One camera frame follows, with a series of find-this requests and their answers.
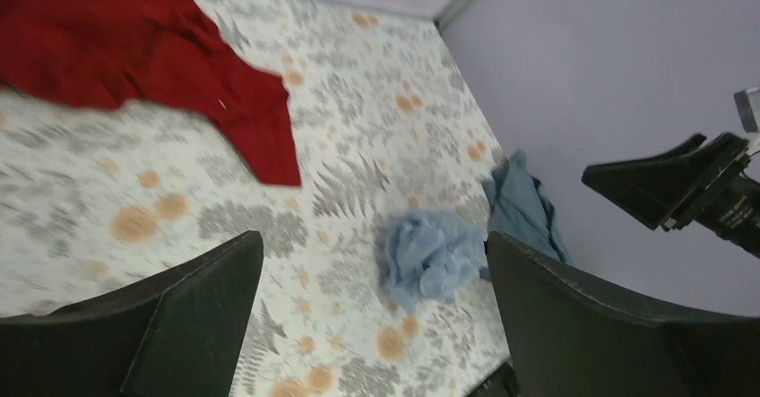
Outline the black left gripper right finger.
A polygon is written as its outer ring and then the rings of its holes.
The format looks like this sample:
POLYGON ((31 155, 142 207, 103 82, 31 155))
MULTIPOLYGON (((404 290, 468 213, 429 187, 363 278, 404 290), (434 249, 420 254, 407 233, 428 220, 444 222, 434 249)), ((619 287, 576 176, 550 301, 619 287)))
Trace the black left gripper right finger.
POLYGON ((756 396, 759 321, 652 298, 492 232, 510 359, 490 396, 756 396))

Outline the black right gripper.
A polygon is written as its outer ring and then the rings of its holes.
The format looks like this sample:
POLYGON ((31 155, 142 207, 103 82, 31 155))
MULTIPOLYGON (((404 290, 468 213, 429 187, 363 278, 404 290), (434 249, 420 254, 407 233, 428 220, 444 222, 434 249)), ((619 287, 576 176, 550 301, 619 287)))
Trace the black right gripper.
POLYGON ((741 171, 749 140, 692 134, 659 155, 587 167, 582 182, 649 229, 697 223, 759 256, 759 183, 741 171))

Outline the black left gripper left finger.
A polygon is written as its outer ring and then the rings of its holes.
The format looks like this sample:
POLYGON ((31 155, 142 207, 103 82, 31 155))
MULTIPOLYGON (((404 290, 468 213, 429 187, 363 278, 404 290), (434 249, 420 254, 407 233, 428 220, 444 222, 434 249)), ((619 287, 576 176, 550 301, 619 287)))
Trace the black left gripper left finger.
POLYGON ((2 395, 228 395, 263 259, 247 231, 121 289, 4 318, 2 395))

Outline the light blue plastic trash bag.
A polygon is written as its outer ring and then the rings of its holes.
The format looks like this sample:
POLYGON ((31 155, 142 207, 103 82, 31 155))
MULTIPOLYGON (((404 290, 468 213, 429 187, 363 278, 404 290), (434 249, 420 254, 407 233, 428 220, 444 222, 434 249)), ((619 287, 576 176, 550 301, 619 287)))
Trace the light blue plastic trash bag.
POLYGON ((426 300, 452 302, 488 268, 486 228, 452 210, 412 209, 393 221, 384 242, 385 295, 413 314, 426 300))

